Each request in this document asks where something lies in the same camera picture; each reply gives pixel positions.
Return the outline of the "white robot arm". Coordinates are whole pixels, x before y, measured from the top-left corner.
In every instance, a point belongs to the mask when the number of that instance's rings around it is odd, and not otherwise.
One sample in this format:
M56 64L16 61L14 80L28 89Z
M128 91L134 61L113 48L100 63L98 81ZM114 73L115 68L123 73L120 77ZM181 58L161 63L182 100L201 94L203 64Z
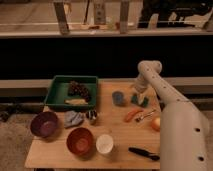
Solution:
M160 76L161 71L160 61L141 61L134 83L139 93L151 85L165 105L160 116L160 171L208 171L209 120Z

